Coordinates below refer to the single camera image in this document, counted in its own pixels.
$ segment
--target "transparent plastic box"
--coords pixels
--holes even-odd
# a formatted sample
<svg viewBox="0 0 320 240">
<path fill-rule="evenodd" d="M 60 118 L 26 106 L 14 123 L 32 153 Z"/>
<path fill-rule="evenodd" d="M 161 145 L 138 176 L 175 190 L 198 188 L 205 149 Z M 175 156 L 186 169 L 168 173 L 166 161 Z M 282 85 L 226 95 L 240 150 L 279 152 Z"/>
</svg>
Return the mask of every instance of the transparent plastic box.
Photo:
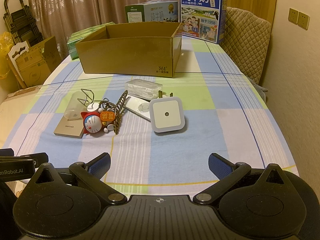
<svg viewBox="0 0 320 240">
<path fill-rule="evenodd" d="M 158 98 L 159 90 L 162 90 L 163 85 L 142 79 L 133 79 L 126 82 L 124 88 L 129 95 L 152 100 Z"/>
</svg>

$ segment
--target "orange tag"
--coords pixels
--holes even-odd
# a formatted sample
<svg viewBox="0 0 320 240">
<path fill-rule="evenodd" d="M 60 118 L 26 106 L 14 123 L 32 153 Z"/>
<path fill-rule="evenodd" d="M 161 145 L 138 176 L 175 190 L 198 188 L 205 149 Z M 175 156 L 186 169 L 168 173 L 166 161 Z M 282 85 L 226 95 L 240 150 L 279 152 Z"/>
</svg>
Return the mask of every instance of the orange tag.
<svg viewBox="0 0 320 240">
<path fill-rule="evenodd" d="M 114 112 L 103 111 L 100 114 L 101 121 L 105 121 L 105 122 L 112 122 L 115 119 L 115 117 L 116 116 Z"/>
</svg>

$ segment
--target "electrical outlet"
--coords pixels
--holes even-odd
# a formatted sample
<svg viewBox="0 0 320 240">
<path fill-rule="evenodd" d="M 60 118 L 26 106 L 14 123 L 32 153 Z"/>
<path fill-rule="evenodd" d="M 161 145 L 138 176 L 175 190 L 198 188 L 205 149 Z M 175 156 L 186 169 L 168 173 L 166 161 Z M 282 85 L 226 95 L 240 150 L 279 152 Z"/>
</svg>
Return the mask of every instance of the electrical outlet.
<svg viewBox="0 0 320 240">
<path fill-rule="evenodd" d="M 290 8 L 288 20 L 290 22 L 297 24 L 298 23 L 298 15 L 299 15 L 299 12 L 297 10 Z"/>
<path fill-rule="evenodd" d="M 308 29 L 310 16 L 299 12 L 298 25 L 304 29 Z"/>
</svg>

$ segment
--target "doraemon figurine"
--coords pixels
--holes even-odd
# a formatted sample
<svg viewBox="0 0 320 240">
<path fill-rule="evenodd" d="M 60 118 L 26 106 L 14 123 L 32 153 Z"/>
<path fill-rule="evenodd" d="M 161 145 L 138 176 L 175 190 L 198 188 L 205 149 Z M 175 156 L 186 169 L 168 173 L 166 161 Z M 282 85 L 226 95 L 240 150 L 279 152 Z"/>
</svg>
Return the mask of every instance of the doraemon figurine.
<svg viewBox="0 0 320 240">
<path fill-rule="evenodd" d="M 84 133 L 96 133 L 102 128 L 100 114 L 97 112 L 81 112 L 83 118 Z"/>
</svg>

